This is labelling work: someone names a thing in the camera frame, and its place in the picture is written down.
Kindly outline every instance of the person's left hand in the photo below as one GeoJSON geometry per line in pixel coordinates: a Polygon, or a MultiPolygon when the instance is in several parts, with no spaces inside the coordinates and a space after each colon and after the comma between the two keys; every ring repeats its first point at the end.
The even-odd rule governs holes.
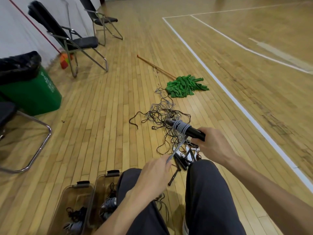
{"type": "Polygon", "coordinates": [[[143,167],[137,183],[133,188],[144,200],[151,202],[158,197],[170,181],[171,162],[166,163],[169,155],[164,154],[158,159],[152,159],[143,167]]]}

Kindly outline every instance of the person's hand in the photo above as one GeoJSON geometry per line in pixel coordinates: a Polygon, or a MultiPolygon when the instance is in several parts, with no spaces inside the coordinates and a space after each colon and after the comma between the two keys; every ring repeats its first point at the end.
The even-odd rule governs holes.
{"type": "Polygon", "coordinates": [[[197,138],[192,138],[191,142],[198,145],[208,159],[225,166],[232,158],[237,158],[220,130],[205,127],[200,127],[198,130],[205,133],[205,142],[197,138]]]}
{"type": "Polygon", "coordinates": [[[151,202],[158,197],[170,181],[171,162],[166,163],[169,155],[164,154],[158,159],[152,159],[143,167],[134,187],[140,197],[151,202]]]}

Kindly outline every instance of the forearm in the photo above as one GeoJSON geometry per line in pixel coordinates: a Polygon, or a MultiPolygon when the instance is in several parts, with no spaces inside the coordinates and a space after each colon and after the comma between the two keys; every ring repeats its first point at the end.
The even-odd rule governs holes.
{"type": "Polygon", "coordinates": [[[262,205],[285,234],[312,234],[313,208],[254,170],[243,159],[233,157],[226,168],[262,205]]]}
{"type": "Polygon", "coordinates": [[[94,235],[124,235],[127,233],[137,215],[149,204],[145,198],[140,198],[133,188],[128,191],[123,201],[114,213],[104,222],[94,235]]]}

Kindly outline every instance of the chair backrest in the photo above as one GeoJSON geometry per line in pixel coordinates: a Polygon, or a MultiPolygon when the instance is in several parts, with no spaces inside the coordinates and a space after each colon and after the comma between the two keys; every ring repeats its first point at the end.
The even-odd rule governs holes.
{"type": "MultiPolygon", "coordinates": [[[[82,3],[82,5],[84,6],[86,10],[97,11],[94,5],[92,4],[91,0],[80,0],[80,2],[82,3]]],[[[87,12],[87,13],[92,20],[99,19],[96,13],[93,13],[93,12],[87,12]]]]}
{"type": "MultiPolygon", "coordinates": [[[[57,21],[53,18],[53,16],[49,13],[49,11],[43,6],[41,2],[32,1],[28,6],[28,14],[34,18],[38,23],[42,24],[47,31],[51,32],[54,35],[59,35],[65,38],[69,38],[64,29],[57,23],[57,21]]],[[[64,40],[56,38],[59,44],[65,49],[64,40]]],[[[68,50],[74,50],[75,47],[67,41],[68,50]]]]}

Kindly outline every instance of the wooden floor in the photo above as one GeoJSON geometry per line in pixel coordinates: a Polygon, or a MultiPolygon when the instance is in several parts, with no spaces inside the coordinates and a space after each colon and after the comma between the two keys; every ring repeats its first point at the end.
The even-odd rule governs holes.
{"type": "MultiPolygon", "coordinates": [[[[210,91],[174,99],[175,109],[190,114],[194,127],[222,130],[251,166],[313,205],[307,187],[162,19],[217,12],[195,17],[252,51],[291,64],[249,38],[313,65],[312,2],[220,12],[292,2],[295,0],[108,1],[104,11],[119,19],[116,26],[125,38],[108,36],[107,46],[98,47],[108,60],[108,73],[80,54],[77,79],[70,69],[61,70],[58,62],[51,67],[49,74],[63,95],[62,105],[38,118],[52,127],[53,135],[28,172],[0,175],[0,234],[44,235],[66,186],[79,180],[95,183],[107,170],[142,168],[160,156],[156,148],[164,132],[152,130],[151,122],[141,124],[143,117],[135,120],[138,130],[128,120],[158,103],[154,91],[164,88],[169,79],[136,58],[137,54],[176,76],[203,77],[210,91]]],[[[313,181],[313,76],[249,52],[191,16],[166,20],[313,181]]],[[[95,52],[88,53],[102,63],[95,52]]],[[[18,169],[37,150],[46,131],[21,117],[11,121],[7,131],[0,142],[1,165],[18,169]]],[[[225,168],[218,168],[246,233],[281,234],[248,190],[225,168]]],[[[171,234],[182,234],[185,180],[186,173],[179,173],[165,193],[171,234]]]]}

